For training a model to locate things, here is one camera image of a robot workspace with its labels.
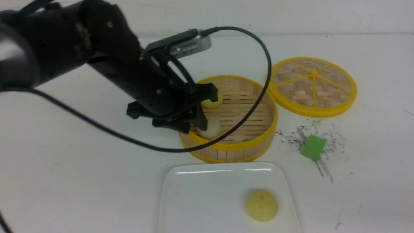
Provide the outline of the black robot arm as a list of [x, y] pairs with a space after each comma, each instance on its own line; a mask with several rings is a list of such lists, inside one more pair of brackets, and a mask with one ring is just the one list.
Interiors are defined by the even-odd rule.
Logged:
[[208, 128], [202, 102], [218, 90], [195, 83], [178, 59], [210, 47], [193, 28], [143, 48], [120, 8], [103, 0], [2, 11], [1, 90], [35, 88], [87, 64], [134, 100], [129, 117], [188, 134]]

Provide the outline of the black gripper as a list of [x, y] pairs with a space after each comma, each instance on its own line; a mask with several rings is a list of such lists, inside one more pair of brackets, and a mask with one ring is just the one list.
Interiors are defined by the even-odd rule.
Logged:
[[152, 119], [156, 128], [189, 134], [191, 127], [207, 129], [202, 101], [218, 101], [212, 83], [185, 83], [176, 75], [126, 75], [126, 93], [134, 99], [126, 114], [133, 119]]

